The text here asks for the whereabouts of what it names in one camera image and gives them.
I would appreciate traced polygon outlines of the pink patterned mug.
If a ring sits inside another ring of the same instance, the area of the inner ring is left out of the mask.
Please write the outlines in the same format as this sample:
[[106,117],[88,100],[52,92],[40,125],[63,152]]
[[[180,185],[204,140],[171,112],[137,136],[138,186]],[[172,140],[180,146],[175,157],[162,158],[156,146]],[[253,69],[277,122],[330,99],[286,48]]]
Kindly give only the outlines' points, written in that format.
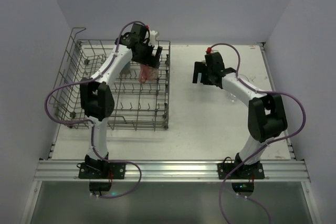
[[140,64],[139,82],[146,83],[147,81],[154,81],[159,76],[159,70],[147,65]]

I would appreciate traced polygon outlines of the clear glass cup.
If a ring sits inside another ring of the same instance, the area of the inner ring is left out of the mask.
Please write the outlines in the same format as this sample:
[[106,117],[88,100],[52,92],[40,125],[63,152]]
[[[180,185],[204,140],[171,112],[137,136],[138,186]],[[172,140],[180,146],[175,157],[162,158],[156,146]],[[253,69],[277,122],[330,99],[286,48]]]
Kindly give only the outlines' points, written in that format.
[[249,82],[249,78],[248,78],[246,75],[244,75],[244,74],[240,74],[240,75],[239,75],[239,78],[240,78],[240,79],[243,79],[244,81]]
[[237,97],[230,92],[227,92],[226,97],[230,102],[236,102],[237,101]]

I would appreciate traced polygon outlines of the light blue faceted cup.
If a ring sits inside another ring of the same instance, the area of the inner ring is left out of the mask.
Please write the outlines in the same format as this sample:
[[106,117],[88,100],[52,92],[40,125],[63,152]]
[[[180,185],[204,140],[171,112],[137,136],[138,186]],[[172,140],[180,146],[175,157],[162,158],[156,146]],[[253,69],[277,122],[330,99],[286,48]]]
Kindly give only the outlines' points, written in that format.
[[203,83],[203,81],[202,81],[202,73],[199,73],[198,74],[198,81],[200,82],[200,83]]

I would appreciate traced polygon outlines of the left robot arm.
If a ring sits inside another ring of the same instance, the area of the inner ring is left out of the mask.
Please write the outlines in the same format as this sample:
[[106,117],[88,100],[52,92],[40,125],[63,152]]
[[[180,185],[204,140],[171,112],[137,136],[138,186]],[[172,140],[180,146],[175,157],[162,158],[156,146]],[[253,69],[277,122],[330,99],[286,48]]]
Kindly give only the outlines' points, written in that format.
[[107,126],[115,101],[111,86],[130,61],[140,65],[139,82],[158,77],[161,47],[155,47],[159,33],[140,22],[129,24],[129,32],[121,31],[111,55],[89,78],[80,84],[80,102],[91,130],[90,147],[85,156],[85,166],[105,172],[108,165]]

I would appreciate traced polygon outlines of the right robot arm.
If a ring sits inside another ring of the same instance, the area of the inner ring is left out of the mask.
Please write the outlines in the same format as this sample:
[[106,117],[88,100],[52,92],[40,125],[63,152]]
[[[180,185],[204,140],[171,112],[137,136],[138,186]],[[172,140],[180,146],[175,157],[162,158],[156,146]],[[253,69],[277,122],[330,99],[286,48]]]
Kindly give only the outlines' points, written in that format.
[[192,82],[223,89],[247,106],[249,138],[231,166],[224,163],[222,169],[240,177],[258,170],[265,148],[288,127],[281,95],[258,93],[256,87],[243,84],[235,69],[225,67],[218,52],[206,54],[204,62],[194,63]]

